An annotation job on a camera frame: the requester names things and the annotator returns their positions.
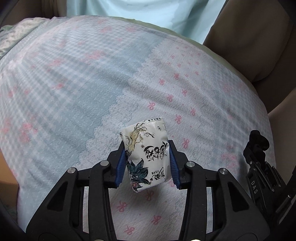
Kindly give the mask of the black sock bundle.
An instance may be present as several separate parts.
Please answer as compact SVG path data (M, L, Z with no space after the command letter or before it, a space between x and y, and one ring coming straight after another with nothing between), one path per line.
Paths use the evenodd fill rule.
M269 148L269 141L266 137L261 135L260 131L252 130L249 135L249 141L243 150L243 156L247 164L264 163L265 151Z

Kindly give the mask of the blue checked bed blanket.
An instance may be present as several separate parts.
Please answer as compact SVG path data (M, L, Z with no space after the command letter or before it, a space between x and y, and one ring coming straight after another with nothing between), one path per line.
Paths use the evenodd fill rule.
M163 118L168 141L205 170L205 240L265 240L243 156L266 109L234 73L184 40L115 18L32 18L1 28L1 151L18 182L27 240L90 240L91 168L122 129ZM117 240L178 240L186 190L134 192L125 166L109 189Z

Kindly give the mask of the beige left curtain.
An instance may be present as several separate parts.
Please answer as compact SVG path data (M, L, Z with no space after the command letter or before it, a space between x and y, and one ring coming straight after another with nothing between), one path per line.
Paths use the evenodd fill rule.
M1 27L14 25L26 18L48 18L67 15L67 1L1 0Z

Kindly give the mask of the cardboard box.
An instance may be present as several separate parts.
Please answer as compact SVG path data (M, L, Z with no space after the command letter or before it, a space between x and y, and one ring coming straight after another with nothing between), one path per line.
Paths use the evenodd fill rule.
M1 202L6 211L10 214L15 222L17 221L17 198L19 184L10 170L3 153L0 156L0 185L1 185Z

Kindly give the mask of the beige curtain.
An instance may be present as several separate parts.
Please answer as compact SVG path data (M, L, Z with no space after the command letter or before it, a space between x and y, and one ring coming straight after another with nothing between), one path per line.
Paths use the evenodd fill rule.
M67 1L1 0L1 27L14 25L26 18L48 18L67 15Z
M203 44L251 82L268 112L295 89L295 1L227 1Z

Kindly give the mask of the light blue hanging sheet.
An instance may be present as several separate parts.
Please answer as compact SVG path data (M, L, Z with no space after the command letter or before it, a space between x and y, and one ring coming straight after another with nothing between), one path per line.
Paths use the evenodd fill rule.
M86 0L66 1L67 16L116 16L172 30L204 42L224 0Z

